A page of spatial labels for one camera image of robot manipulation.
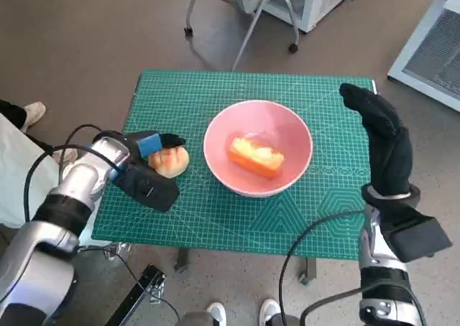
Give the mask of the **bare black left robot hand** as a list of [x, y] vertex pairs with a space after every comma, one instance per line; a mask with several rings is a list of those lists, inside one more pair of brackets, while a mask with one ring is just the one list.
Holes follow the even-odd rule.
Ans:
[[141, 158], [147, 158], [162, 149], [171, 149], [186, 143], [186, 140], [177, 134], [161, 134], [153, 130], [128, 133], [124, 138], [126, 144], [138, 150]]

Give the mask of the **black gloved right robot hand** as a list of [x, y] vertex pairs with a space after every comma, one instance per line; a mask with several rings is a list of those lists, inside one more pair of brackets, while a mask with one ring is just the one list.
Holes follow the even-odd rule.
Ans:
[[407, 127], [380, 94], [343, 83], [344, 105], [360, 114], [369, 141], [370, 185], [383, 197], [410, 193], [413, 148]]

